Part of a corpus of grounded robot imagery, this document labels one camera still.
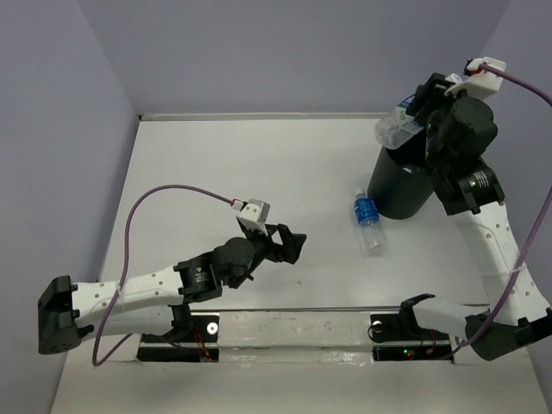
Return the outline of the green white label bottle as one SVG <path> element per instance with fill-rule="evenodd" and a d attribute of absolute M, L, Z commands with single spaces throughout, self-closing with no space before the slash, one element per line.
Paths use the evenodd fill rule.
<path fill-rule="evenodd" d="M 448 76 L 433 73 L 425 84 L 419 85 L 413 94 L 404 98 L 394 110 L 376 123 L 374 130 L 376 141 L 382 147 L 391 150 L 401 147 L 424 129 L 424 126 L 415 120 L 414 115 L 407 114 L 416 97 L 421 96 L 427 87 L 430 90 L 437 88 L 439 91 L 445 91 L 461 81 L 462 78 L 457 73 L 451 73 Z"/>

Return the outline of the blue label bottle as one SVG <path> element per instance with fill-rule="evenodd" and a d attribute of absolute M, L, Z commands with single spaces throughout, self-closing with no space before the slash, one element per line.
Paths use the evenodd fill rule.
<path fill-rule="evenodd" d="M 367 253 L 383 254 L 386 245 L 380 228 L 380 215 L 373 200 L 362 189 L 354 191 L 354 215 Z"/>

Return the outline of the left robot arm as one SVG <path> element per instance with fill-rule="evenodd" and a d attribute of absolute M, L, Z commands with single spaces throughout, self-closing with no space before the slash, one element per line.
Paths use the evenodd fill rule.
<path fill-rule="evenodd" d="M 239 288 L 265 260 L 295 264 L 307 240 L 284 224 L 270 225 L 266 233 L 242 232 L 209 252 L 123 285 L 54 278 L 37 303 L 39 353 L 61 354 L 96 337 L 105 314 L 110 316 L 103 326 L 107 336 L 147 334 L 180 341 L 192 329 L 190 304 Z"/>

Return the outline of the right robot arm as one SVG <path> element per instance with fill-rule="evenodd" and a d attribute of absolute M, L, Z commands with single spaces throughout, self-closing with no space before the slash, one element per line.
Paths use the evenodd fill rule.
<path fill-rule="evenodd" d="M 436 330 L 493 361 L 551 334 L 551 305 L 539 292 L 508 222 L 505 194 L 482 154 L 498 134 L 489 92 L 472 79 L 434 73 L 407 107 L 423 126 L 424 161 L 433 190 L 461 232 L 490 307 L 476 309 L 421 294 L 403 301 L 398 331 L 416 338 Z"/>

